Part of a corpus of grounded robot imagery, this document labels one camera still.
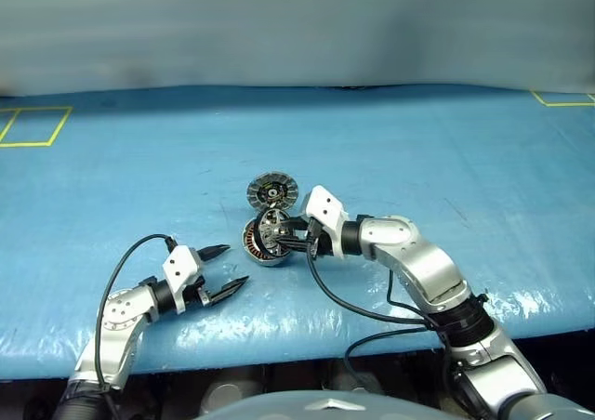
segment wire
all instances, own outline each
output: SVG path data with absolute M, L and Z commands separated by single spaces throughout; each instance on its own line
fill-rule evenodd
M 443 368 L 442 368 L 442 379 L 443 379 L 443 386 L 446 393 L 451 396 L 451 398 L 455 401 L 456 405 L 461 408 L 469 417 L 471 418 L 478 418 L 478 415 L 473 412 L 473 410 L 468 406 L 466 402 L 464 402 L 458 393 L 453 389 L 453 386 L 450 381 L 450 369 L 451 369 L 451 359 L 453 356 L 453 351 L 448 344 L 448 340 L 443 338 L 444 341 L 444 356 L 443 356 Z
M 105 304 L 107 303 L 108 296 L 110 295 L 110 291 L 112 290 L 113 283 L 115 279 L 118 277 L 120 270 L 124 266 L 125 262 L 128 260 L 130 255 L 134 253 L 134 251 L 139 248 L 141 245 L 150 241 L 151 239 L 164 239 L 168 242 L 170 239 L 169 236 L 164 234 L 150 234 L 149 236 L 145 236 L 142 239 L 136 241 L 128 250 L 124 253 L 118 265 L 115 266 L 113 269 L 112 276 L 108 280 L 108 283 L 103 291 L 103 295 L 101 296 L 101 301 L 99 302 L 99 311 L 97 314 L 97 321 L 95 322 L 95 357 L 94 357 L 94 364 L 95 364 L 95 372 L 97 373 L 97 380 L 99 382 L 99 388 L 103 393 L 103 397 L 105 398 L 105 402 L 107 403 L 110 411 L 112 413 L 112 417 L 116 420 L 120 420 L 118 412 L 115 408 L 115 404 L 113 403 L 112 396 L 110 395 L 109 388 L 106 387 L 105 378 L 103 376 L 103 371 L 101 370 L 101 359 L 99 348 L 101 346 L 101 320 L 103 319 L 103 310 L 105 309 Z
M 311 243 L 308 244 L 306 248 L 306 258 L 308 260 L 308 266 L 310 267 L 310 272 L 312 277 L 324 292 L 325 295 L 330 297 L 333 301 L 339 304 L 341 307 L 346 308 L 349 311 L 357 313 L 358 315 L 365 316 L 366 318 L 371 318 L 373 320 L 384 321 L 384 322 L 393 322 L 396 324 L 412 324 L 412 325 L 426 325 L 427 321 L 425 319 L 417 319 L 417 318 L 399 318 L 395 316 L 383 315 L 380 313 L 375 313 L 374 311 L 366 310 L 365 308 L 361 308 L 358 306 L 353 305 L 350 302 L 341 299 L 337 295 L 335 295 L 323 282 L 318 274 L 318 270 L 314 265 L 314 257 L 312 256 L 311 251 Z
M 421 318 L 423 318 L 424 320 L 426 320 L 426 322 L 428 324 L 430 324 L 433 327 L 434 330 L 439 330 L 440 329 L 440 324 L 438 322 L 436 322 L 435 320 L 433 320 L 426 313 L 424 313 L 423 311 L 421 311 L 419 308 L 410 306 L 409 304 L 405 304 L 404 302 L 393 301 L 392 300 L 392 283 L 393 283 L 393 272 L 392 272 L 391 269 L 389 269 L 389 288 L 387 290 L 387 302 L 389 304 L 391 304 L 394 307 L 405 308 L 405 309 L 407 309 L 409 311 L 412 311 L 416 315 L 418 315 Z
M 345 355 L 343 355 L 343 363 L 345 364 L 347 371 L 355 379 L 355 381 L 357 381 L 363 388 L 366 388 L 365 382 L 357 374 L 357 372 L 355 372 L 355 369 L 353 369 L 353 366 L 351 365 L 350 355 L 356 348 L 363 346 L 366 343 L 376 341 L 377 339 L 389 338 L 391 336 L 396 336 L 396 335 L 417 334 L 417 333 L 427 332 L 427 331 L 428 331 L 428 329 L 426 327 L 416 327 L 416 328 L 411 328 L 411 329 L 391 330 L 389 332 L 382 332 L 381 334 L 367 336 L 366 338 L 362 338 L 359 341 L 356 341 L 355 343 L 351 344 L 347 348 L 347 350 L 345 350 Z

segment yellow tape line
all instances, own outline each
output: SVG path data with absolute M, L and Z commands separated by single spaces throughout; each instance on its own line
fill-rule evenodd
M 66 109 L 73 109 L 71 106 L 48 106 L 48 107 L 15 107 L 3 108 L 0 112 L 16 112 L 16 111 L 65 111 Z
M 68 110 L 64 113 L 64 116 L 62 116 L 62 119 L 59 120 L 58 125 L 54 129 L 54 132 L 52 133 L 52 136 L 47 141 L 47 146 L 51 146 L 54 143 L 54 140 L 58 136 L 58 133 L 60 132 L 60 130 L 62 130 L 62 127 L 66 123 L 66 120 L 68 120 L 68 117 L 70 116 L 70 114 L 71 114 L 72 111 L 73 111 L 73 108 L 72 107 L 69 107 Z
M 595 98 L 590 94 L 586 95 L 591 98 L 593 102 L 548 102 L 541 98 L 537 92 L 534 92 L 533 90 L 529 91 L 531 92 L 531 95 L 537 99 L 537 101 L 546 107 L 595 107 Z
M 17 116 L 19 116 L 19 113 L 20 110 L 14 111 L 14 115 L 12 115 L 10 120 L 8 120 L 8 123 L 4 126 L 4 129 L 2 129 L 2 132 L 0 132 L 0 141 L 2 141 L 2 138 L 4 138 L 7 135 L 8 129 L 10 129 L 10 127 L 14 124 L 15 120 L 17 119 Z
M 47 141 L 27 141 L 22 143 L 0 143 L 0 148 L 46 148 L 51 146 Z

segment cable connector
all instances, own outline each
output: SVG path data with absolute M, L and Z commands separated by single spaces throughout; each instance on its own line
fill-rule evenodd
M 485 304 L 486 302 L 488 302 L 490 300 L 489 296 L 485 293 L 481 293 L 480 295 L 477 295 L 477 297 L 475 299 L 477 299 L 477 302 L 482 307 L 483 307 L 483 304 Z
M 176 242 L 176 239 L 174 239 L 173 237 L 167 236 L 165 238 L 165 245 L 167 245 L 167 251 L 171 253 L 172 251 L 174 251 L 174 248 L 178 246 L 178 243 Z
M 318 254 L 318 240 L 323 233 L 323 224 L 316 220 L 314 217 L 310 218 L 308 222 L 308 231 L 306 234 L 307 248 L 310 249 L 310 256 L 315 259 Z

